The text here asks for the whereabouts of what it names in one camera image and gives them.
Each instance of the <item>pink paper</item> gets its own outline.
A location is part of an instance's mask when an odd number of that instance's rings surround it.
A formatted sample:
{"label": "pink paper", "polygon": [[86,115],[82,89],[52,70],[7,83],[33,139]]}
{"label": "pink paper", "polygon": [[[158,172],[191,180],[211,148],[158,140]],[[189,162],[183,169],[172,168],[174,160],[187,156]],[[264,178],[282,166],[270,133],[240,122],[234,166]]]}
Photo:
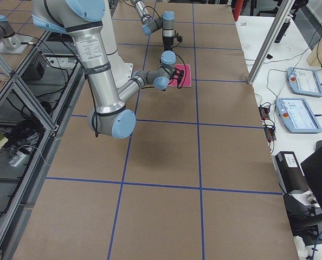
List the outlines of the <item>pink paper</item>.
{"label": "pink paper", "polygon": [[[183,64],[175,64],[175,67],[177,69],[181,69],[184,71],[184,77],[180,83],[179,86],[181,86],[183,83],[183,87],[191,87],[191,68],[190,65],[185,64],[186,66],[186,77],[185,77],[185,69]],[[174,80],[170,80],[169,87],[176,87],[177,86],[177,78],[178,76],[175,76]]]}

